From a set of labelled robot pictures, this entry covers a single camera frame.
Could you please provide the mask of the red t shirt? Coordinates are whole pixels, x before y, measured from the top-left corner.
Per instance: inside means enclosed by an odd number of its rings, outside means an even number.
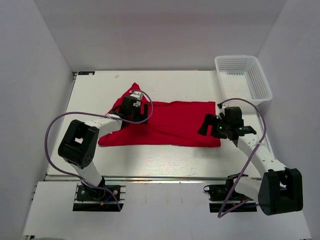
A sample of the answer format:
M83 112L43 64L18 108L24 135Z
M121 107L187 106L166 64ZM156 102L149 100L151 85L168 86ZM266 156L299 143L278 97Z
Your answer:
M102 136L98 145L173 145L200 148L221 146L220 139L198 134L206 114L216 114L214 101L154 101L153 106L153 114L147 124L127 124L119 131Z

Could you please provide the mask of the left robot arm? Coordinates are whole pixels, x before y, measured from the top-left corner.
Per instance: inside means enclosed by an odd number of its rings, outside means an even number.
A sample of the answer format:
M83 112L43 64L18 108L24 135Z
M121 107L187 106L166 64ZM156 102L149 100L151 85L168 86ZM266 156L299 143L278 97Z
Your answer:
M142 104L143 93L134 91L123 98L120 106L91 121L73 120L58 147L58 155L69 163L88 186L88 193L99 200L105 196L105 179L97 171L93 159L98 140L137 122L148 122L149 106Z

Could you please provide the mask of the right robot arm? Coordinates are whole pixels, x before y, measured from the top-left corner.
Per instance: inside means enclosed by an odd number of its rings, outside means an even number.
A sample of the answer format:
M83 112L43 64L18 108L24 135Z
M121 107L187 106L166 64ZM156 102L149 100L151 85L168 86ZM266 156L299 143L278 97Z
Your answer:
M238 201L239 207L260 207L267 216L301 211L303 180L300 171L288 168L274 157L257 132L244 124L239 107L220 104L219 108L218 115L205 115L198 134L232 141L250 159L261 180L252 179L243 171L229 175L224 184L203 188L210 195L210 201Z

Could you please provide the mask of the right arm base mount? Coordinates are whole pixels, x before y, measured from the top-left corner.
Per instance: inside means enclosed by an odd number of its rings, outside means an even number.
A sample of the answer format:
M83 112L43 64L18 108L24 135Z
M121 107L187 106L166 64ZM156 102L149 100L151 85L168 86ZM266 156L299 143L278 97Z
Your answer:
M228 195L231 187L234 184L234 180L238 177L239 174L229 175L225 180L224 184L210 184L203 187L203 191L209 194L209 211L210 213L218 213L222 204ZM232 192L228 202L226 203L223 212L226 210L235 207L236 205L247 200L248 197L236 192ZM248 201L244 205L232 210L232 213L245 213L245 212L257 212L258 205L255 201Z

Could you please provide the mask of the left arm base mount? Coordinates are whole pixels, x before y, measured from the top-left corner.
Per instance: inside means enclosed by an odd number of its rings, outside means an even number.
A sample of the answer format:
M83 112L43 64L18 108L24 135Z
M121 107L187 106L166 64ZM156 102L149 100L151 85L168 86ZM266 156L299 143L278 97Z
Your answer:
M120 212L125 203L126 186L123 184L105 185L106 190L90 188L79 183L75 190L73 212Z

